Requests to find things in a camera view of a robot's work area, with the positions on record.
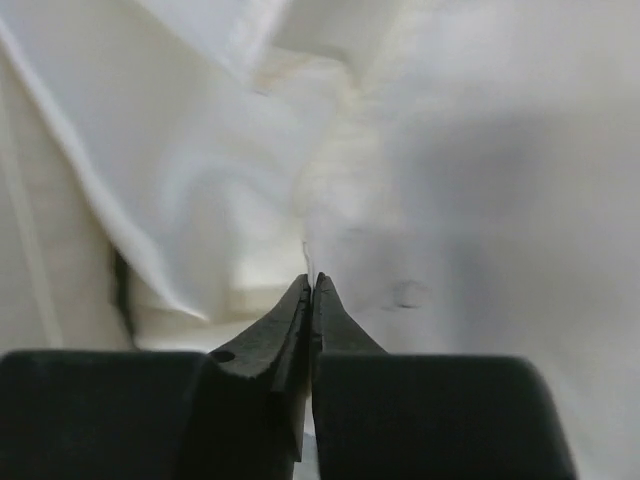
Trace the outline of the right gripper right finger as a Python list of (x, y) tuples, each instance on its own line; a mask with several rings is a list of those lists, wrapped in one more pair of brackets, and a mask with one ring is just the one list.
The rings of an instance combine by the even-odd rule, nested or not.
[(549, 388), (513, 356), (391, 354), (326, 275), (311, 315), (311, 385), (324, 479), (573, 479)]

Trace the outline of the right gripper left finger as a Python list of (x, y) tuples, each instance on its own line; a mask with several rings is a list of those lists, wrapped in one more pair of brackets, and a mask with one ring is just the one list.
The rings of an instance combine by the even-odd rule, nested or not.
[(208, 353), (1, 359), (5, 479), (289, 479), (301, 459), (310, 286)]

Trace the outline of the cream pillowcase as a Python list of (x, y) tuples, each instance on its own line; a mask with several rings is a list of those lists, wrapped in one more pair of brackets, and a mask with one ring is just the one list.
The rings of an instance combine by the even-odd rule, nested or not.
[(394, 352), (517, 354), (639, 475), (635, 1), (5, 1), (1, 51), (133, 270), (221, 344), (330, 275)]

